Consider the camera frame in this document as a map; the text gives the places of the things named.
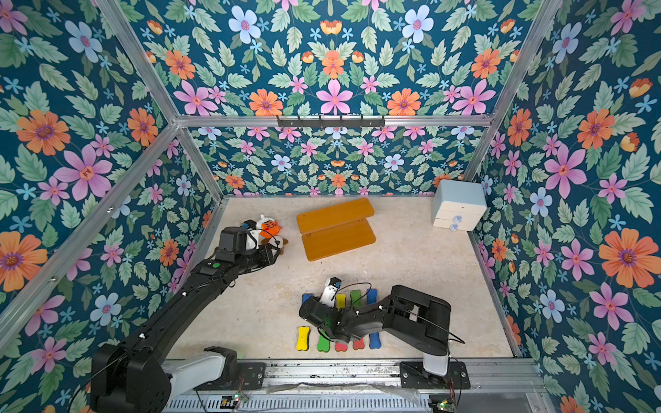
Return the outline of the yellow eraser top shelf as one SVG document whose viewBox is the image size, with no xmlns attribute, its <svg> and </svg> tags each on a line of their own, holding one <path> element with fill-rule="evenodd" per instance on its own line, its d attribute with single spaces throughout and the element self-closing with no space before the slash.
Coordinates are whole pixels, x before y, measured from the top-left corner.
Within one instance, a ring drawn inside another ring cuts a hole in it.
<svg viewBox="0 0 661 413">
<path fill-rule="evenodd" d="M 311 329 L 307 326 L 300 326 L 297 329 L 297 341 L 296 341 L 296 350 L 299 352 L 305 352 L 309 350 L 309 338 L 311 334 Z"/>
</svg>

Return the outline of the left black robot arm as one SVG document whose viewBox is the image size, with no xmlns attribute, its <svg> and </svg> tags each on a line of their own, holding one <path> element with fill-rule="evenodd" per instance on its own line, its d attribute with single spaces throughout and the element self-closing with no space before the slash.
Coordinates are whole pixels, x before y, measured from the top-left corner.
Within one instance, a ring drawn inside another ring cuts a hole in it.
<svg viewBox="0 0 661 413">
<path fill-rule="evenodd" d="M 90 407 L 94 412 L 160 412 L 177 394 L 215 381 L 224 353 L 211 352 L 208 370 L 190 385 L 166 368 L 165 357 L 197 316 L 241 275 L 275 264 L 282 242 L 261 243 L 258 231 L 231 226 L 220 234 L 212 256 L 194 266 L 180 290 L 119 344 L 104 344 L 92 358 Z"/>
</svg>

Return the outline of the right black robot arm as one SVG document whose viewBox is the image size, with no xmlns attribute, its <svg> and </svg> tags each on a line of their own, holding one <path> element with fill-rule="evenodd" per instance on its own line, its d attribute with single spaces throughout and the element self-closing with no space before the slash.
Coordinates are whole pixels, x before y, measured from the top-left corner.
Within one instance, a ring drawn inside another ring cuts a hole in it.
<svg viewBox="0 0 661 413">
<path fill-rule="evenodd" d="M 301 304 L 299 315 L 331 342 L 348 344 L 371 334 L 386 332 L 423 353 L 428 375 L 449 373 L 449 342 L 459 338 L 450 331 L 451 304 L 403 285 L 388 296 L 362 308 L 353 304 L 335 308 L 337 289 L 327 287 L 320 297 Z"/>
</svg>

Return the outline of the yellow eraser bottom shelf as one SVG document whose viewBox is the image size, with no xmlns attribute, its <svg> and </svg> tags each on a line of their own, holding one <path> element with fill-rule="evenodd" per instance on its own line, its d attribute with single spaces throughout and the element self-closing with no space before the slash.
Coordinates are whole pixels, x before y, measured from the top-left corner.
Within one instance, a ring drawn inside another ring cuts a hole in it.
<svg viewBox="0 0 661 413">
<path fill-rule="evenodd" d="M 335 296 L 335 307 L 338 310 L 343 310 L 347 307 L 347 296 L 346 296 L 346 294 L 337 294 Z"/>
</svg>

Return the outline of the wooden two-tier shelf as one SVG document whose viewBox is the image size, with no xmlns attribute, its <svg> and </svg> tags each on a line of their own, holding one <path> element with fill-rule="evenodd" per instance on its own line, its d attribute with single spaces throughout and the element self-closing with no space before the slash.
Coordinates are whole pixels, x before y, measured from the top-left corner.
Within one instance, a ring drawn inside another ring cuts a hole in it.
<svg viewBox="0 0 661 413">
<path fill-rule="evenodd" d="M 301 240 L 310 262 L 354 251 L 376 242 L 368 222 L 375 209 L 368 199 L 358 199 L 299 214 Z"/>
</svg>

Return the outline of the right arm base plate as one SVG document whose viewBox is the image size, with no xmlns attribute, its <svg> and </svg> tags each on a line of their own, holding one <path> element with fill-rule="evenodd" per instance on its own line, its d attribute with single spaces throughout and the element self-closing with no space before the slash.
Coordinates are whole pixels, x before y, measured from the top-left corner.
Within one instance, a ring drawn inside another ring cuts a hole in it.
<svg viewBox="0 0 661 413">
<path fill-rule="evenodd" d="M 451 360 L 445 376 L 427 372 L 421 361 L 399 363 L 400 384 L 406 389 L 417 390 L 467 390 L 471 381 L 462 361 Z"/>
</svg>

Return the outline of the orange plush pouch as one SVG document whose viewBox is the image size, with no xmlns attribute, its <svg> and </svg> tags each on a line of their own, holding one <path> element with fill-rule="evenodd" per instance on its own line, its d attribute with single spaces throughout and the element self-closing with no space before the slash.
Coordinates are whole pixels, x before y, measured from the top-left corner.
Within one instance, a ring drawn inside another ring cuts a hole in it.
<svg viewBox="0 0 661 413">
<path fill-rule="evenodd" d="M 263 214 L 260 216 L 260 220 L 256 222 L 256 228 L 258 229 L 259 236 L 263 239 L 273 239 L 282 230 L 277 220 L 266 217 Z"/>
</svg>

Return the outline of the green eraser top shelf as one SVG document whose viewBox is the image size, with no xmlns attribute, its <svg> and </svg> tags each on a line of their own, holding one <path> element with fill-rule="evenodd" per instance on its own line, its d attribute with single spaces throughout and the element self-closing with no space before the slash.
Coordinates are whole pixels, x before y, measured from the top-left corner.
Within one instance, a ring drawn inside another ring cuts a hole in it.
<svg viewBox="0 0 661 413">
<path fill-rule="evenodd" d="M 318 339 L 318 344 L 317 344 L 317 351 L 320 353 L 329 353 L 331 350 L 332 342 L 325 338 L 325 337 L 320 337 Z"/>
</svg>

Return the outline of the light blue drawer cabinet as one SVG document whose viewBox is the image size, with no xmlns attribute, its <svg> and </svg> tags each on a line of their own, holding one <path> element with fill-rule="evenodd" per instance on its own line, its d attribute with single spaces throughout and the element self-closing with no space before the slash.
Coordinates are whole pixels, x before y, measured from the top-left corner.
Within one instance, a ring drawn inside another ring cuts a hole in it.
<svg viewBox="0 0 661 413">
<path fill-rule="evenodd" d="M 479 183 L 442 180 L 432 203 L 431 223 L 454 232 L 471 232 L 486 210 L 485 193 Z"/>
</svg>

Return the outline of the green eraser shelf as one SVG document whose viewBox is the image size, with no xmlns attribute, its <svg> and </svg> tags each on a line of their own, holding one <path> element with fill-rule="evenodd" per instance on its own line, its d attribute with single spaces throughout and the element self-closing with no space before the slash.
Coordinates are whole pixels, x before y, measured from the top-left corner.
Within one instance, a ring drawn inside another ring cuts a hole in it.
<svg viewBox="0 0 661 413">
<path fill-rule="evenodd" d="M 320 353 L 329 353 L 331 350 L 332 342 L 325 338 L 325 337 L 320 337 L 318 339 L 318 344 L 317 344 L 317 351 Z"/>
<path fill-rule="evenodd" d="M 363 292 L 361 290 L 352 290 L 349 293 L 349 298 L 352 309 L 360 309 L 363 306 Z"/>
</svg>

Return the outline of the red eraser top shelf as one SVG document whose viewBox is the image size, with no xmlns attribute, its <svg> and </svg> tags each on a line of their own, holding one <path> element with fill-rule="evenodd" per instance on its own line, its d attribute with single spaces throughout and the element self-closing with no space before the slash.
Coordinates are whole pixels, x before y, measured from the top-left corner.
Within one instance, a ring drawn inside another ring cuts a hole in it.
<svg viewBox="0 0 661 413">
<path fill-rule="evenodd" d="M 336 342 L 335 343 L 335 351 L 339 353 L 347 352 L 348 351 L 348 345 L 341 343 L 341 342 Z"/>
<path fill-rule="evenodd" d="M 352 342 L 352 348 L 353 348 L 354 350 L 365 349 L 365 342 L 364 342 L 364 340 L 361 338 L 361 339 L 359 339 L 359 340 L 357 340 L 357 341 Z"/>
</svg>

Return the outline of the green eraser bottom shelf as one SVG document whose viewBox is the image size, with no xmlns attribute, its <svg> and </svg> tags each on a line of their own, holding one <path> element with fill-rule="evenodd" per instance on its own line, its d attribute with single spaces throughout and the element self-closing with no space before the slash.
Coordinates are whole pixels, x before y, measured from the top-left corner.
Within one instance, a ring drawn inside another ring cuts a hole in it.
<svg viewBox="0 0 661 413">
<path fill-rule="evenodd" d="M 361 290 L 352 290 L 349 293 L 349 298 L 352 309 L 360 309 L 363 306 L 363 292 Z"/>
</svg>

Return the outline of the blue eraser top shelf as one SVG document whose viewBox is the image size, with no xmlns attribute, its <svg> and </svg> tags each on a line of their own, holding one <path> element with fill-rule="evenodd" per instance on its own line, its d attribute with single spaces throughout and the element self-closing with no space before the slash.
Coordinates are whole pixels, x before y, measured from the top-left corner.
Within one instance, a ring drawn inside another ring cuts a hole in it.
<svg viewBox="0 0 661 413">
<path fill-rule="evenodd" d="M 380 334 L 378 332 L 375 333 L 370 333 L 368 335 L 369 339 L 369 348 L 370 349 L 380 349 L 382 347 L 382 343 L 380 340 Z"/>
</svg>

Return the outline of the yellow eraser shelf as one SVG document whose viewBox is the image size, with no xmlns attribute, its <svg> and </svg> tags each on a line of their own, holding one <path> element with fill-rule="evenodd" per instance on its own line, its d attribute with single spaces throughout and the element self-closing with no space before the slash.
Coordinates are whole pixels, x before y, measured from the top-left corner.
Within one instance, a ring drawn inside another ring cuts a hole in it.
<svg viewBox="0 0 661 413">
<path fill-rule="evenodd" d="M 335 307 L 338 310 L 343 310 L 347 307 L 347 296 L 346 296 L 346 294 L 337 294 L 335 296 Z"/>
<path fill-rule="evenodd" d="M 299 352 L 305 352 L 309 350 L 309 338 L 311 334 L 311 329 L 307 326 L 300 326 L 297 329 L 297 341 L 296 341 L 296 350 Z"/>
</svg>

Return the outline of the aluminium front rail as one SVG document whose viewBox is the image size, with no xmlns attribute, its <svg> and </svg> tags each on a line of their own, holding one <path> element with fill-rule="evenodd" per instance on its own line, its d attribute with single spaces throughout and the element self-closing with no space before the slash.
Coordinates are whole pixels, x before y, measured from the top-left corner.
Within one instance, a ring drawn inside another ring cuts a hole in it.
<svg viewBox="0 0 661 413">
<path fill-rule="evenodd" d="M 542 379 L 524 359 L 463 359 L 467 390 L 417 390 L 400 384 L 399 363 L 420 359 L 244 360 L 266 364 L 254 391 L 190 387 L 160 412 L 553 412 Z M 169 361 L 190 385 L 202 367 Z"/>
</svg>

